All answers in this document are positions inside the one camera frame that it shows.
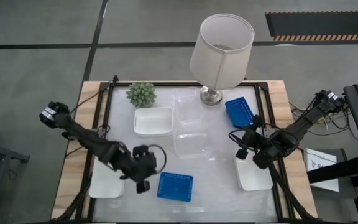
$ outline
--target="succulent plant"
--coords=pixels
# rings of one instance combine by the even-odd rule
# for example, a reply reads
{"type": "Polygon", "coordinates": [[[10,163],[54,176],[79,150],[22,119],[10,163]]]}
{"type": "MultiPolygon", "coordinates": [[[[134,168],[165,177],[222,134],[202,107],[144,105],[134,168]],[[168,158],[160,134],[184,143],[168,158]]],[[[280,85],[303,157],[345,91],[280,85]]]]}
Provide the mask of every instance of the succulent plant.
{"type": "Polygon", "coordinates": [[[154,103],[157,95],[154,93],[155,89],[151,83],[132,83],[127,91],[127,98],[137,108],[149,107],[154,103]]]}

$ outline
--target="table lamp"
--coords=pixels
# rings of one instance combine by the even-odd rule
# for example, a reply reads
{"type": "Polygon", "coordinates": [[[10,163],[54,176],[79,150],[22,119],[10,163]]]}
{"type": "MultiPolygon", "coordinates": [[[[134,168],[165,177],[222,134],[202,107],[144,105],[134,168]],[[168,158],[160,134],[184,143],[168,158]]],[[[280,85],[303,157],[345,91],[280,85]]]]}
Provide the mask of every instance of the table lamp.
{"type": "Polygon", "coordinates": [[[203,21],[190,60],[191,72],[203,85],[203,103],[218,104],[223,97],[220,90],[243,81],[254,36],[252,26],[239,16],[216,14],[203,21]]]}

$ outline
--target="black robotic arm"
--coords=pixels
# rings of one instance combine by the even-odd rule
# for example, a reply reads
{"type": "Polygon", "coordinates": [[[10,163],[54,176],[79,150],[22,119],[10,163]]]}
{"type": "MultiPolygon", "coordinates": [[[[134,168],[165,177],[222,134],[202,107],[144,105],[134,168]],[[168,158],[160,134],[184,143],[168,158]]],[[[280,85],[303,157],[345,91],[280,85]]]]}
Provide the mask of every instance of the black robotic arm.
{"type": "Polygon", "coordinates": [[[110,163],[114,171],[121,170],[124,174],[121,179],[130,178],[137,183],[137,193],[150,189],[145,179],[157,173],[157,162],[147,146],[135,147],[131,156],[122,142],[102,139],[96,131],[87,130],[76,123],[63,103],[50,102],[39,117],[48,127],[64,129],[76,137],[81,146],[90,150],[103,164],[110,163]]]}
{"type": "Polygon", "coordinates": [[[321,90],[311,104],[293,124],[286,128],[278,128],[268,138],[263,137],[256,132],[256,129],[262,127],[262,120],[255,116],[251,126],[244,128],[245,134],[239,139],[242,146],[236,156],[239,159],[245,159],[246,150],[253,148],[256,153],[253,157],[254,162],[261,169],[266,169],[278,157],[287,157],[297,147],[299,142],[304,138],[307,130],[312,127],[320,118],[330,113],[338,113],[343,109],[345,100],[338,97],[331,91],[321,90]]]}

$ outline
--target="white bowl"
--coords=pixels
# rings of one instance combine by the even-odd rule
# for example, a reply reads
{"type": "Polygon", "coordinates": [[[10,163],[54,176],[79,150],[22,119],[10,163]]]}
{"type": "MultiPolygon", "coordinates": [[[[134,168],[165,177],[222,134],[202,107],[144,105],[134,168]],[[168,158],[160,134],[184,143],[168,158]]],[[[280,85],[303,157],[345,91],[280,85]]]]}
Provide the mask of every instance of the white bowl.
{"type": "Polygon", "coordinates": [[[135,110],[134,131],[142,136],[167,136],[173,129],[171,108],[135,110]]]}

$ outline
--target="silver lamp base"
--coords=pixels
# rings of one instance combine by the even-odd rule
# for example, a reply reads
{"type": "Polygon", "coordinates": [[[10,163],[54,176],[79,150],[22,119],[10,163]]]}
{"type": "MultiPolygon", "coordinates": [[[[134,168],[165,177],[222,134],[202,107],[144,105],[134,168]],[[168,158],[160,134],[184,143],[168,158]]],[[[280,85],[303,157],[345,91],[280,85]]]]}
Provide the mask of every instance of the silver lamp base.
{"type": "Polygon", "coordinates": [[[213,90],[208,87],[203,86],[200,91],[200,98],[203,103],[206,105],[217,105],[222,101],[222,91],[220,90],[213,90]]]}

